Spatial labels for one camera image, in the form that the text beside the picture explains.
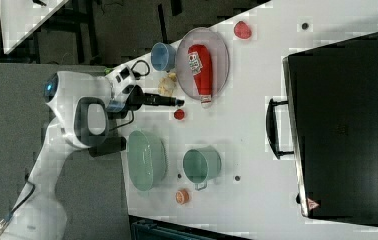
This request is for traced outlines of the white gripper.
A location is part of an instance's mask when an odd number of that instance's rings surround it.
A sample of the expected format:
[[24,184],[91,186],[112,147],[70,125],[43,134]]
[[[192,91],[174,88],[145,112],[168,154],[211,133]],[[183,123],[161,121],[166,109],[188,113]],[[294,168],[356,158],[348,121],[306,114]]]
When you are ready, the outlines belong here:
[[[121,64],[118,67],[115,67],[106,75],[106,79],[111,85],[110,102],[106,108],[109,113],[137,111],[140,109],[142,103],[140,102],[139,97],[143,94],[143,91],[137,84],[134,73],[127,65]],[[175,97],[151,93],[145,93],[144,96],[148,101],[150,101],[143,103],[144,105],[172,107],[183,106],[182,99]]]

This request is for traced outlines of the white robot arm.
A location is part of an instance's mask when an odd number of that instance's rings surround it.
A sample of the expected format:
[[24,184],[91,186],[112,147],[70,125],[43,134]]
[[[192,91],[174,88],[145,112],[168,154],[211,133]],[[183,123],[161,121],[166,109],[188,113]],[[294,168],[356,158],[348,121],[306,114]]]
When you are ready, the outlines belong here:
[[66,159],[103,144],[109,121],[143,105],[182,106],[175,97],[145,93],[142,75],[121,64],[104,76],[59,71],[45,84],[45,104],[54,113],[42,148],[12,210],[0,221],[0,240],[62,240],[67,214],[55,188]]

